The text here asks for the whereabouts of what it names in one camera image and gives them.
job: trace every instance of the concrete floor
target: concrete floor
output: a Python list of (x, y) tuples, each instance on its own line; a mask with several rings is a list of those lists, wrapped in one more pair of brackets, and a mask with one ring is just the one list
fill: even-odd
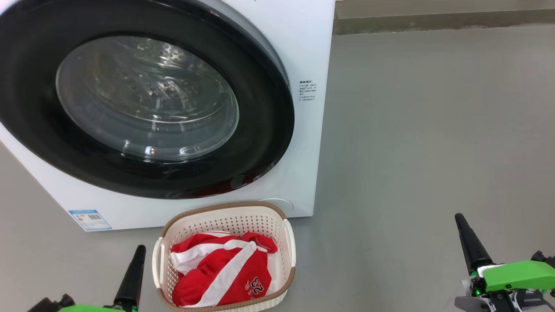
[[(316, 210), (272, 311), (457, 311), (454, 214), (497, 262), (555, 254), (555, 27), (335, 37)], [(109, 304), (160, 229), (85, 233), (0, 152), (0, 300)], [(166, 311), (145, 265), (141, 311)]]

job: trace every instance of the white washing machine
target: white washing machine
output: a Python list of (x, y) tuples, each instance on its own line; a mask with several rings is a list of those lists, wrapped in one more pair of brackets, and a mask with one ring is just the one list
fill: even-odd
[(253, 200), (311, 216), (333, 15), (334, 0), (0, 0), (0, 139), (86, 231)]

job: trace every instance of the basket handle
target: basket handle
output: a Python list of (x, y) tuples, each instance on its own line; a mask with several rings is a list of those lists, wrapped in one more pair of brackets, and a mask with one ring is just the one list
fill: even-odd
[(154, 278), (156, 288), (160, 288), (160, 286), (164, 283), (162, 280), (164, 277), (164, 262), (160, 258), (160, 250), (164, 248), (164, 244), (162, 243), (163, 239), (163, 237), (158, 239), (156, 244), (154, 244), (154, 251), (152, 252), (152, 277)]
[(295, 235), (293, 234), (293, 227), (289, 220), (284, 219), (285, 223), (285, 236), (287, 236), (287, 245), (289, 246), (289, 254), (291, 256), (291, 267), (297, 265), (297, 247), (295, 245)]

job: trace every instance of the door glass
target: door glass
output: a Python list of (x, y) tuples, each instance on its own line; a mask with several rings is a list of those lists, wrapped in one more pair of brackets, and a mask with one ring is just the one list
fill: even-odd
[(208, 63), (172, 44), (118, 36), (79, 46), (58, 69), (63, 108), (85, 132), (146, 160), (187, 161), (221, 147), (237, 99)]

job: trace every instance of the white basket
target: white basket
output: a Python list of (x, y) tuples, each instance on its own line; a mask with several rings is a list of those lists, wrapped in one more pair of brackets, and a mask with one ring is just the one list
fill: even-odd
[[(272, 276), (271, 289), (275, 292), (262, 298), (235, 304), (206, 308), (180, 308), (173, 304), (171, 294), (178, 281), (177, 271), (170, 260), (171, 247), (186, 238), (210, 230), (243, 235), (254, 232), (271, 237), (277, 253), (268, 259)], [(152, 274), (162, 302), (176, 312), (256, 312), (280, 303), (295, 276), (295, 237), (285, 214), (275, 205), (266, 202), (233, 203), (200, 208), (173, 218), (154, 246)]]

